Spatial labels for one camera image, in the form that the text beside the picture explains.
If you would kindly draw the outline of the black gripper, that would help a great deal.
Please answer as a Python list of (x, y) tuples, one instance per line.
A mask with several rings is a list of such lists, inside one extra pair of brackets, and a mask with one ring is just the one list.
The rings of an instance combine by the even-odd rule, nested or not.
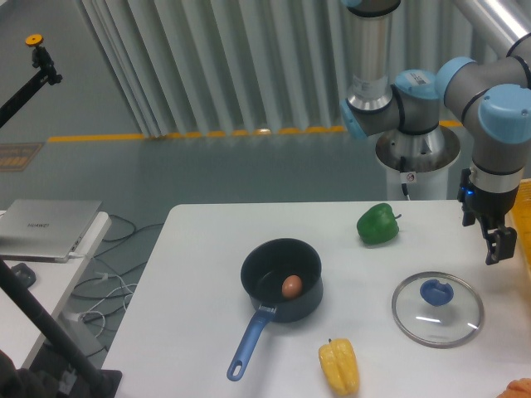
[[(472, 182), (472, 174), (470, 168), (465, 168), (460, 175), (457, 200), (463, 211), (462, 225), (471, 226), (475, 221), (481, 223), (488, 250), (485, 263), (498, 264), (514, 257), (517, 231), (513, 227), (499, 225), (505, 223), (505, 215), (514, 205), (518, 187), (506, 192), (485, 191)], [(486, 227), (498, 228), (490, 231)]]

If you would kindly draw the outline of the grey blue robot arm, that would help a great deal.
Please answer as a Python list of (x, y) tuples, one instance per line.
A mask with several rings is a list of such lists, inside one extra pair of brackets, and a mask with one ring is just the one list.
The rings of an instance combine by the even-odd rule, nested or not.
[(386, 131), (436, 135), (443, 104), (474, 139), (471, 164), (460, 177), (465, 226), (479, 224), (486, 263), (514, 254), (516, 231), (506, 226), (530, 152), (530, 19), (513, 1), (459, 1), (457, 8), (488, 42), (495, 62), (447, 61), (435, 76), (419, 70), (388, 79), (396, 1), (347, 1), (363, 40), (347, 96), (340, 103), (346, 129), (357, 138)]

